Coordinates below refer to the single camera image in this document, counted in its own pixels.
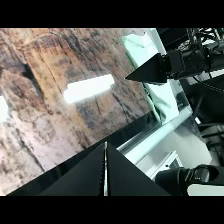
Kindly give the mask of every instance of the fabric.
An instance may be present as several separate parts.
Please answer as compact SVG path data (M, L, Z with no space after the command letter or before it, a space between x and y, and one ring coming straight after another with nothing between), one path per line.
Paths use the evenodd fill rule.
M158 53L156 46L147 33L144 36L135 34L124 36L121 38L121 42L134 69L137 69ZM156 119L161 124L165 124L179 115L176 99L169 82L163 85L143 85L148 93L149 104Z

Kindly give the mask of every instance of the marbled brown surface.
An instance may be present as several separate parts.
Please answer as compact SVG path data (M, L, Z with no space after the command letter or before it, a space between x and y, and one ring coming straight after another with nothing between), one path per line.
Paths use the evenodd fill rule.
M120 38L145 29L0 29L0 194L74 156L150 111ZM112 74L113 88L67 104L67 84Z

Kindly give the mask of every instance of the gray floor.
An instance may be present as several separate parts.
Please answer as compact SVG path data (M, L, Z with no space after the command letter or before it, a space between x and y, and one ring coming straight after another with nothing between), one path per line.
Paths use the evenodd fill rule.
M177 152L185 168L195 168L200 164L209 165L211 163L213 165L219 165L217 161L212 159L191 117L150 151L137 164L137 167L143 172L146 172L152 166L160 164L172 151Z

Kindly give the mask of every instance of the green cloth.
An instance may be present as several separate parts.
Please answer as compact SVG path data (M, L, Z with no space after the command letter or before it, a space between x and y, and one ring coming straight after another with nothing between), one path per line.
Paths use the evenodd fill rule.
M158 53L156 46L147 33L144 36L135 34L124 36L121 38L121 42L134 69L137 69ZM165 124L179 115L169 82L163 85L144 84L143 86L155 117L161 124Z

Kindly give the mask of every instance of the wooden table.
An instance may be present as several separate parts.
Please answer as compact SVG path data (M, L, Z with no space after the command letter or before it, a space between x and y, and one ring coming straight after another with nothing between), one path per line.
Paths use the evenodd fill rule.
M122 36L146 29L1 28L0 94L9 119L0 124L0 194L8 194L151 109ZM68 104L71 82L112 74L110 91Z

